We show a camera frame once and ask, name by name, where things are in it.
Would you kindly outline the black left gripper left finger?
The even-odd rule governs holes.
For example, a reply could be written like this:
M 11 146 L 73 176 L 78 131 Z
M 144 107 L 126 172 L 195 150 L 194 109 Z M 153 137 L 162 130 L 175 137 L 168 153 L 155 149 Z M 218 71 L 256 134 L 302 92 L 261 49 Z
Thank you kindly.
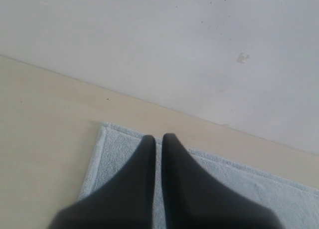
M 156 174 L 156 141 L 143 136 L 125 165 L 100 189 L 61 210 L 51 229 L 150 229 Z

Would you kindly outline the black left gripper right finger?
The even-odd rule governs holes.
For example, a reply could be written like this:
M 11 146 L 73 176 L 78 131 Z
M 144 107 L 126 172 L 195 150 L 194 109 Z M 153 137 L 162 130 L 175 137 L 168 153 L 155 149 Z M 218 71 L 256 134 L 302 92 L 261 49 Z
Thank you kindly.
M 270 209 L 223 185 L 175 134 L 162 139 L 161 182 L 168 229 L 279 229 Z

